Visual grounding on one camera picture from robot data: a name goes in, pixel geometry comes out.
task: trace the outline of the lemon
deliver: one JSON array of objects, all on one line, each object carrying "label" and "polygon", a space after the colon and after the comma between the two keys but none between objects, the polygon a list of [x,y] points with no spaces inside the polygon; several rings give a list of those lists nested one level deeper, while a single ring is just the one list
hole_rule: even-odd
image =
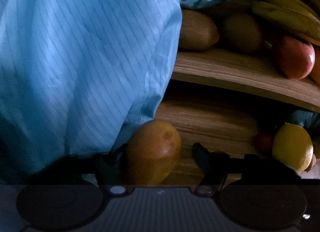
[{"label": "lemon", "polygon": [[273,141],[273,158],[300,174],[309,166],[312,155],[312,141],[303,127],[285,123],[279,129]]}]

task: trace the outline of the blue fabric bag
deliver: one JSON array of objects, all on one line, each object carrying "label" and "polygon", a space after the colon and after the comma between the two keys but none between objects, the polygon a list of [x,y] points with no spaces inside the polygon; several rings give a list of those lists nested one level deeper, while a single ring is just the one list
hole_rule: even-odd
[{"label": "blue fabric bag", "polygon": [[0,0],[0,178],[108,153],[153,119],[181,8],[226,0]]}]

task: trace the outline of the banana bunch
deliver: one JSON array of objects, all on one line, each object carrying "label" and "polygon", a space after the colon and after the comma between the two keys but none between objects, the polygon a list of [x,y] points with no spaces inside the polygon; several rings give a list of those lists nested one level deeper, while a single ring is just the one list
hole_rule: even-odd
[{"label": "banana bunch", "polygon": [[320,0],[264,0],[254,4],[252,12],[320,46]]}]

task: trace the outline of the wooden shelf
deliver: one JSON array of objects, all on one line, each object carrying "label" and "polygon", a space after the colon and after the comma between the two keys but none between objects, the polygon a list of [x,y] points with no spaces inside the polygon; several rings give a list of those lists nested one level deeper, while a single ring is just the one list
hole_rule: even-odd
[{"label": "wooden shelf", "polygon": [[310,79],[290,80],[275,62],[226,51],[179,52],[172,79],[241,91],[320,112],[320,88]]},{"label": "wooden shelf", "polygon": [[[163,184],[199,184],[203,174],[191,156],[191,147],[195,142],[209,151],[223,151],[236,158],[256,153],[252,138],[258,132],[258,122],[251,109],[265,99],[252,97],[214,87],[171,81],[158,107],[156,119],[167,121],[178,130],[183,152],[180,164]],[[239,178],[237,174],[230,175],[227,183]]]}]

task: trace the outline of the red apple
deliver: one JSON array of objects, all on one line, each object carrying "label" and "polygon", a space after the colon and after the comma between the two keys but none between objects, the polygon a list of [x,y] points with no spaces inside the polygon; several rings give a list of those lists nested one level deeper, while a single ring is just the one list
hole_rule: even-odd
[{"label": "red apple", "polygon": [[312,44],[284,36],[276,46],[280,69],[289,79],[303,79],[309,75],[315,64],[315,51]]},{"label": "red apple", "polygon": [[272,151],[274,136],[268,132],[259,132],[253,139],[253,144],[257,152],[268,154]]},{"label": "red apple", "polygon": [[313,48],[315,50],[316,61],[312,71],[310,72],[310,77],[320,86],[320,47],[314,45]]}]

